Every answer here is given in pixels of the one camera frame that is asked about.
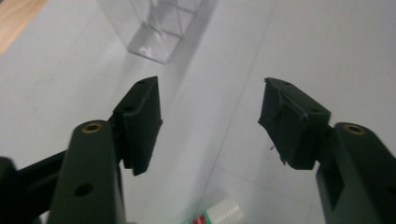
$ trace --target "brown wood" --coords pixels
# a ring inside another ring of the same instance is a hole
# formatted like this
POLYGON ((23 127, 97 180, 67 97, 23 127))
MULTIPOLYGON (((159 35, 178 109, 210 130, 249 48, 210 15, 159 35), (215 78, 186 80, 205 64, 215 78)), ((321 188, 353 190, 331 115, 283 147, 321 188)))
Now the brown wood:
POLYGON ((23 31, 47 0, 4 0, 0 4, 0 55, 23 31))

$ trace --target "white cylindrical object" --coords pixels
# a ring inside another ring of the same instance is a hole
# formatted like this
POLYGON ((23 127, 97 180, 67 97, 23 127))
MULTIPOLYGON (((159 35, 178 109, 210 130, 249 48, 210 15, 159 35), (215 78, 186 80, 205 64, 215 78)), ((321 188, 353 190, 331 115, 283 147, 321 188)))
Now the white cylindrical object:
POLYGON ((208 208, 202 215, 188 224, 248 224, 239 205, 227 198, 208 208))

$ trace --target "bolt hole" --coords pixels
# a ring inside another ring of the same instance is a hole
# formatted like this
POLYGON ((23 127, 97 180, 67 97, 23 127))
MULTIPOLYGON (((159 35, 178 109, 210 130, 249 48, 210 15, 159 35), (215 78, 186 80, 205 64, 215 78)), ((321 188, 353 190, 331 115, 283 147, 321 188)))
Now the bolt hole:
POLYGON ((134 111, 134 107, 133 107, 133 106, 125 106, 125 107, 123 108, 123 110, 124 110, 125 112, 133 112, 133 111, 134 111))
POLYGON ((102 124, 99 123, 92 123, 85 126, 82 131, 84 133, 96 133, 102 129, 102 124))
POLYGON ((93 191, 92 184, 83 184, 76 188, 75 194, 78 197, 84 197, 93 191))
POLYGON ((387 191, 388 191, 390 194, 393 194, 394 196, 396 196, 396 185, 388 186, 388 187, 387 187, 387 191))
POLYGON ((361 127, 359 127, 359 126, 356 126, 356 125, 348 124, 348 125, 344 126, 344 128, 345 128, 347 131, 349 131, 350 133, 354 133, 354 134, 362 135, 362 134, 365 133, 365 131, 364 131, 363 128, 361 128, 361 127))

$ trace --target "wooden surface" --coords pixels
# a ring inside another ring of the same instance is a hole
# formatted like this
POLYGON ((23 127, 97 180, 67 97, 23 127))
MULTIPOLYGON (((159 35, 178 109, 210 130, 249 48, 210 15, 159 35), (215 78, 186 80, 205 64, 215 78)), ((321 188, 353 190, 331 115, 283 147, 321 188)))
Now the wooden surface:
POLYGON ((0 3, 0 55, 46 2, 47 0, 4 0, 0 3))

